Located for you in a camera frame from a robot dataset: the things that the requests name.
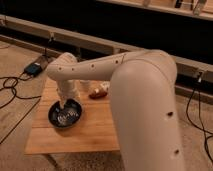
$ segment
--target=concrete floor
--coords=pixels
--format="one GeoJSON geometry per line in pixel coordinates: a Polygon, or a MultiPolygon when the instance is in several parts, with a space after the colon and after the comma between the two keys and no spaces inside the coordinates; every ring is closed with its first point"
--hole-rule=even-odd
{"type": "MultiPolygon", "coordinates": [[[[25,65],[35,59],[39,54],[27,49],[11,46],[8,49],[0,49],[0,76],[18,75],[25,65]]],[[[45,74],[36,78],[33,82],[22,83],[18,91],[23,96],[38,95],[42,92],[45,74]]],[[[0,99],[7,98],[7,93],[0,93],[0,99]]],[[[203,148],[203,134],[190,126],[186,121],[185,108],[187,98],[176,96],[177,108],[180,117],[181,134],[187,171],[210,171],[213,170],[203,148]]],[[[0,110],[0,115],[10,113],[18,115],[17,111],[25,112],[27,107],[35,101],[15,100],[10,106],[0,110]]],[[[31,128],[31,123],[36,109],[34,109],[0,145],[0,170],[1,171],[31,171],[55,170],[51,164],[41,155],[25,155],[24,149],[31,128]]],[[[197,120],[198,104],[193,100],[190,113],[197,120]]],[[[202,116],[205,126],[213,130],[213,106],[202,104],[202,116]]],[[[97,153],[69,153],[55,154],[62,170],[66,171],[120,171],[123,169],[122,159],[119,152],[97,152],[97,153]]]]}

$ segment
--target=small black device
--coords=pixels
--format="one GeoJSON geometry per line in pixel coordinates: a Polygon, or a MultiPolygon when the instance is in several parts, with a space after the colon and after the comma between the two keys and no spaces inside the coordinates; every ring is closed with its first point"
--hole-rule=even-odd
{"type": "Polygon", "coordinates": [[[24,73],[33,77],[36,77],[41,72],[42,72],[42,68],[39,63],[33,62],[29,64],[26,68],[24,68],[24,73]]]}

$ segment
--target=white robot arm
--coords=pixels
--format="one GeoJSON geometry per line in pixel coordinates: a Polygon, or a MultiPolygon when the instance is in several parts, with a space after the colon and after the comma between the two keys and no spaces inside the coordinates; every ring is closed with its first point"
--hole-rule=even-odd
{"type": "Polygon", "coordinates": [[[110,106],[127,171],[184,171],[175,106],[177,69],[160,50],[127,52],[76,63],[65,53],[47,68],[63,100],[69,80],[110,80],[110,106]]]}

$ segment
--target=cable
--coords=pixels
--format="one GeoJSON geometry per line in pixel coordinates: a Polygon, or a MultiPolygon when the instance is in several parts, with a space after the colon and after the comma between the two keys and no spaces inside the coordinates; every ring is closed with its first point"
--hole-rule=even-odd
{"type": "Polygon", "coordinates": [[[202,77],[202,74],[198,77],[196,85],[194,86],[192,94],[191,94],[191,96],[189,98],[189,101],[187,103],[186,115],[187,115],[188,121],[192,124],[192,126],[194,126],[195,128],[203,131],[203,135],[204,135],[204,149],[205,149],[205,152],[206,152],[209,160],[211,161],[211,163],[213,165],[213,158],[212,158],[212,156],[210,154],[209,146],[208,146],[208,140],[210,140],[211,138],[213,138],[213,133],[205,129],[205,126],[204,126],[204,123],[203,123],[202,117],[201,117],[201,95],[200,95],[200,89],[198,88],[199,85],[200,85],[200,83],[201,83],[201,81],[202,81],[201,77],[202,77]],[[190,105],[192,97],[194,96],[194,93],[195,93],[196,89],[198,90],[198,110],[199,110],[198,117],[199,117],[199,121],[201,123],[201,127],[199,127],[197,124],[195,124],[191,120],[191,118],[189,116],[189,113],[188,113],[189,105],[190,105]]]}
{"type": "Polygon", "coordinates": [[[28,81],[29,79],[32,78],[32,77],[21,78],[23,75],[24,73],[22,73],[19,77],[0,77],[0,80],[5,79],[3,82],[3,88],[0,89],[0,92],[9,89],[11,90],[11,93],[13,95],[5,104],[0,106],[0,109],[9,105],[15,98],[18,98],[21,100],[31,100],[31,99],[37,99],[41,97],[41,96],[21,97],[17,94],[16,86],[18,85],[19,81],[28,81]]]}
{"type": "Polygon", "coordinates": [[[10,130],[10,132],[0,141],[0,145],[9,137],[9,135],[16,129],[16,127],[26,118],[26,116],[34,109],[34,107],[40,102],[40,98],[32,105],[32,107],[24,114],[24,116],[16,123],[16,125],[10,130]]]}
{"type": "Polygon", "coordinates": [[[52,37],[48,40],[47,44],[44,46],[44,54],[43,54],[43,56],[45,57],[45,59],[46,59],[46,61],[47,61],[48,63],[49,63],[49,60],[48,60],[49,56],[48,56],[48,54],[47,54],[47,48],[48,48],[48,45],[49,45],[51,42],[53,42],[53,38],[52,38],[52,37]]]}

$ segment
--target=black wall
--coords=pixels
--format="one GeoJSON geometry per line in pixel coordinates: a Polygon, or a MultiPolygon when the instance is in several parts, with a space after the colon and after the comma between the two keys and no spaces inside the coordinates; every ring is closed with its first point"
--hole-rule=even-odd
{"type": "Polygon", "coordinates": [[[213,64],[213,22],[94,0],[4,0],[0,13],[213,64]]]}

